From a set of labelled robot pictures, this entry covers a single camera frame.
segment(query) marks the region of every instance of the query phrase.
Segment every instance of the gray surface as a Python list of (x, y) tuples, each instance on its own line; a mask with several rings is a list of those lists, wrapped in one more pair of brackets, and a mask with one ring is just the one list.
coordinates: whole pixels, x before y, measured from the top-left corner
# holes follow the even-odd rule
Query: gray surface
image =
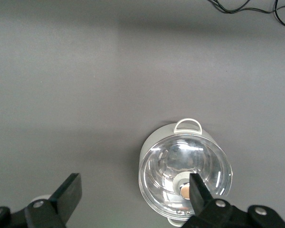
[(81, 172), (68, 227), (169, 227), (140, 194), (139, 152), (183, 117), (226, 152), (230, 200), (285, 219), (285, 27), (272, 15), (206, 0), (0, 1), (0, 205), (16, 211)]

